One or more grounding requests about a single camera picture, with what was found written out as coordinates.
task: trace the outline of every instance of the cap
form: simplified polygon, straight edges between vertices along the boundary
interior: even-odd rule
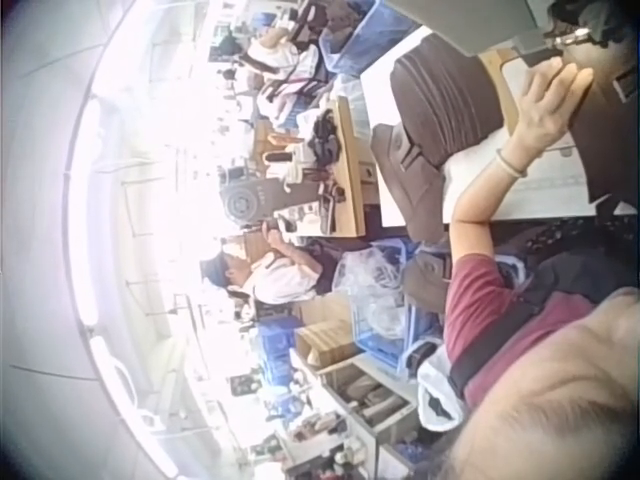
[[[416,147],[402,123],[376,125],[371,150],[414,242],[436,244],[445,237],[442,207],[445,177]]]
[[[200,262],[200,275],[202,279],[209,280],[216,287],[224,288],[229,287],[229,278],[227,277],[227,270],[229,266],[224,258],[224,253],[220,252],[218,255],[210,260],[203,260]]]

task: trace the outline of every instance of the fluorescent light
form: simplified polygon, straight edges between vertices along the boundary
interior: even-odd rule
[[[118,412],[131,429],[131,433],[133,433],[133,436],[162,473],[168,478],[175,478],[179,473],[178,467],[173,460],[171,460],[171,457],[167,455],[167,452],[160,446],[158,441],[149,433],[137,409],[131,403],[129,394],[118,377],[113,361],[114,359],[111,353],[109,353],[104,338],[100,336],[93,337],[89,341],[89,344],[105,387],[113,399],[113,402],[116,404]]]
[[[89,263],[87,193],[91,164],[102,149],[99,132],[100,104],[92,99],[82,112],[78,137],[73,149],[67,207],[71,283],[78,316],[87,326],[93,326],[98,322],[98,306]]]

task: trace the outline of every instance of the red shirt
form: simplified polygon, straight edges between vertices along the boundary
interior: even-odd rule
[[[451,362],[514,301],[517,290],[505,287],[496,262],[471,254],[454,265],[447,295],[444,341]],[[581,295],[555,292],[540,314],[531,319],[487,363],[465,388],[467,404],[474,408],[507,369],[532,347],[594,309]]]

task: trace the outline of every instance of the strap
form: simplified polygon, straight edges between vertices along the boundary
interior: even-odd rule
[[[462,352],[451,366],[449,383],[460,399],[471,379],[544,308],[556,288],[553,269],[537,272],[517,300],[494,322],[488,325]]]
[[[596,204],[596,218],[600,222],[607,222],[615,215],[620,201],[614,195],[608,195]]]

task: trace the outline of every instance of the box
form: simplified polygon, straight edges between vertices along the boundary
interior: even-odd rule
[[[358,353],[351,325],[341,320],[299,328],[295,343],[298,356],[314,369],[326,368]]]

